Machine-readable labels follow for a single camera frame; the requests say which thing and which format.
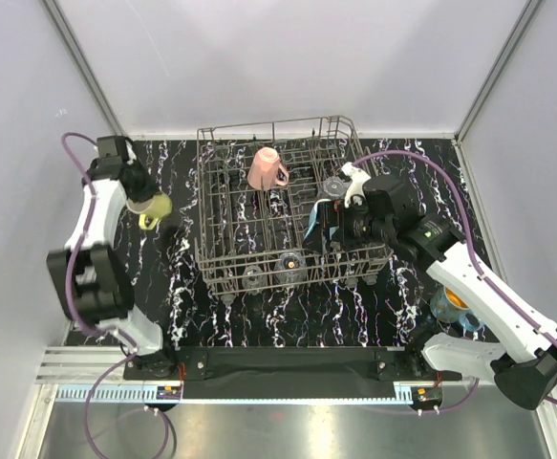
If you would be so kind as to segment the yellow ceramic mug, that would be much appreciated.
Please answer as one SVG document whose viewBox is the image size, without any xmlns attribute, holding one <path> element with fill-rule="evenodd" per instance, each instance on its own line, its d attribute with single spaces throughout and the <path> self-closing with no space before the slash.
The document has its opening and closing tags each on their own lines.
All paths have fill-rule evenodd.
<svg viewBox="0 0 557 459">
<path fill-rule="evenodd" d="M 153 230 L 160 220 L 172 212 L 172 201 L 163 192 L 159 192 L 143 202 L 134 202 L 128 199 L 126 206 L 129 211 L 139 217 L 139 228 L 141 230 Z"/>
</svg>

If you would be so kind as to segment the clear glass cup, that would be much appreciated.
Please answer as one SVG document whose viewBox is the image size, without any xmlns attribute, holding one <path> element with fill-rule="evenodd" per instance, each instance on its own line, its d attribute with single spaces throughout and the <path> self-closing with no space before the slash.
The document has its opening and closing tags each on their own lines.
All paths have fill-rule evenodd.
<svg viewBox="0 0 557 459">
<path fill-rule="evenodd" d="M 268 278 L 265 271 L 259 265 L 248 265 L 244 269 L 242 286 L 251 295 L 258 295 L 266 288 Z"/>
<path fill-rule="evenodd" d="M 349 181 L 342 180 L 340 177 L 329 177 L 320 185 L 318 198 L 330 200 L 343 199 L 349 186 Z"/>
<path fill-rule="evenodd" d="M 282 253 L 273 268 L 276 285 L 293 285 L 307 280 L 306 259 L 300 251 Z"/>
</svg>

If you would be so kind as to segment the pink ceramic mug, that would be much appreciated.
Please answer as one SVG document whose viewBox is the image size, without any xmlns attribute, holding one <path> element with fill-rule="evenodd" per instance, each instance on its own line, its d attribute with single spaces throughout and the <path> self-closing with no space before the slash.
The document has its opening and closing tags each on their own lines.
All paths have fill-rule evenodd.
<svg viewBox="0 0 557 459">
<path fill-rule="evenodd" d="M 255 190 L 269 191 L 289 183 L 289 173 L 282 165 L 279 153 L 270 147 L 259 149 L 247 174 L 248 184 Z"/>
</svg>

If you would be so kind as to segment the blue floral mug orange inside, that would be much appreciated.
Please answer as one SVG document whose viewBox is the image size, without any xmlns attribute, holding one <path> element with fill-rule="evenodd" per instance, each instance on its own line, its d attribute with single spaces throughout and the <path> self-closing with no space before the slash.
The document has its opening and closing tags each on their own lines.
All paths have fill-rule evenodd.
<svg viewBox="0 0 557 459">
<path fill-rule="evenodd" d="M 439 288 L 432 296 L 430 310 L 436 320 L 455 324 L 467 332 L 475 333 L 484 327 L 473 311 L 451 290 L 445 286 Z"/>
</svg>

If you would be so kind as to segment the light blue ceramic mug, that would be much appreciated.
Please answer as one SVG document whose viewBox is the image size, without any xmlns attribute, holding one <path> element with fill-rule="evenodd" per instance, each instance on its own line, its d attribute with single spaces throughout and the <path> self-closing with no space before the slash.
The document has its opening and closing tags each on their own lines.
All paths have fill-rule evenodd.
<svg viewBox="0 0 557 459">
<path fill-rule="evenodd" d="M 313 232 L 314 228 L 317 225 L 317 213 L 318 207 L 322 203 L 322 200 L 318 200 L 314 203 L 313 207 L 311 208 L 310 215 L 309 215 L 309 222 L 308 228 L 305 232 L 304 238 L 307 239 Z"/>
</svg>

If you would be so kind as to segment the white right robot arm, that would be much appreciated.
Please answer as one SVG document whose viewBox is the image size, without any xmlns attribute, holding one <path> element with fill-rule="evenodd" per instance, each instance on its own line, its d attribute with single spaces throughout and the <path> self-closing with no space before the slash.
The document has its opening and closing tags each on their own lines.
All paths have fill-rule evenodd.
<svg viewBox="0 0 557 459">
<path fill-rule="evenodd" d="M 424 215 L 404 183 L 389 175 L 351 181 L 341 199 L 314 204 L 303 246 L 359 250 L 384 243 L 431 276 L 497 338 L 479 342 L 452 337 L 421 323 L 398 358 L 417 380 L 437 371 L 493 382 L 513 404 L 534 410 L 557 384 L 557 323 L 506 286 L 473 252 L 447 219 Z"/>
</svg>

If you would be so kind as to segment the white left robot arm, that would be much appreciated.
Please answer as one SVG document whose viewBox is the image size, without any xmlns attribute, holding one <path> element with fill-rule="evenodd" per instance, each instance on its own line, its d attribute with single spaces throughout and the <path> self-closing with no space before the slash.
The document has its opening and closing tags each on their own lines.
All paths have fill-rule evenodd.
<svg viewBox="0 0 557 459">
<path fill-rule="evenodd" d="M 172 211 L 171 199 L 138 159 L 132 141 L 108 136 L 92 142 L 96 157 L 81 166 L 84 202 L 63 249 L 46 263 L 62 310 L 86 336 L 110 335 L 138 371 L 172 377 L 178 357 L 164 332 L 136 304 L 131 278 L 114 251 L 119 216 L 128 209 L 142 230 L 153 230 Z"/>
</svg>

